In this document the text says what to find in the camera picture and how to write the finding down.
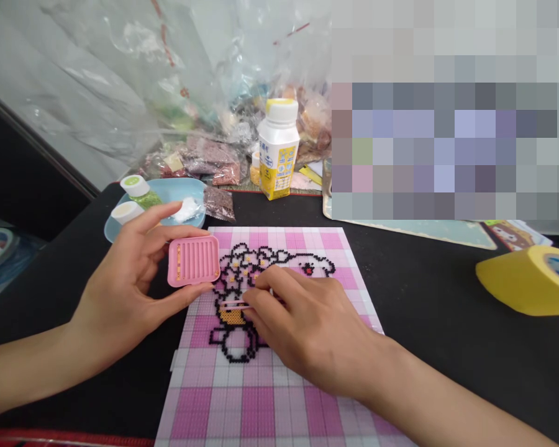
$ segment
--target pink plastic box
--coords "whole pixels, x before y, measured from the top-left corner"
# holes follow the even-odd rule
[[[170,242],[168,284],[182,287],[219,278],[219,242],[215,236]]]

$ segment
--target cartoon bunny pattern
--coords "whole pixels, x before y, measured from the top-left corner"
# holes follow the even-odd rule
[[[229,255],[220,259],[221,271],[214,289],[219,326],[212,329],[209,344],[220,345],[230,363],[248,363],[255,358],[259,348],[268,345],[258,335],[253,323],[244,318],[240,309],[225,309],[220,303],[242,299],[243,291],[255,287],[255,281],[266,268],[272,265],[286,266],[291,260],[301,261],[298,266],[306,276],[329,278],[335,273],[335,265],[326,257],[313,253],[290,254],[286,250],[273,250],[268,246],[249,250],[246,243],[235,245]],[[230,342],[231,338],[237,338],[238,343]]]

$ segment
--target small bottle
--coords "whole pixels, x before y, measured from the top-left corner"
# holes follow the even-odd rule
[[[124,225],[137,216],[145,212],[136,202],[124,202],[112,210],[110,215],[118,221],[119,224]]]
[[[145,179],[139,175],[123,178],[120,186],[127,192],[130,200],[135,201],[145,210],[163,203],[160,196],[155,191],[152,191]]]
[[[269,200],[290,195],[300,136],[296,128],[298,103],[268,99],[265,119],[257,126],[261,146],[261,190]]]
[[[260,157],[261,153],[259,151],[255,152],[253,154],[253,164],[250,165],[250,180],[257,186],[261,186]]]

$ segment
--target white cotton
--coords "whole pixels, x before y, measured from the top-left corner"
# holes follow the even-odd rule
[[[187,197],[182,201],[182,208],[176,214],[172,215],[177,223],[182,224],[189,219],[198,215],[201,211],[201,206],[194,200],[193,197]]]

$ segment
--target black table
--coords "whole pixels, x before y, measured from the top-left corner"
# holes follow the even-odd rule
[[[0,343],[69,321],[110,246],[103,226],[121,195],[120,186],[108,186],[0,295]],[[318,197],[268,202],[236,192],[234,206],[242,226],[343,227],[385,332],[559,443],[559,317],[518,314],[483,289],[475,265],[505,253],[502,246],[482,250],[331,221]],[[160,268],[151,295],[171,292]],[[185,314],[100,375],[1,415],[0,427],[154,438]]]

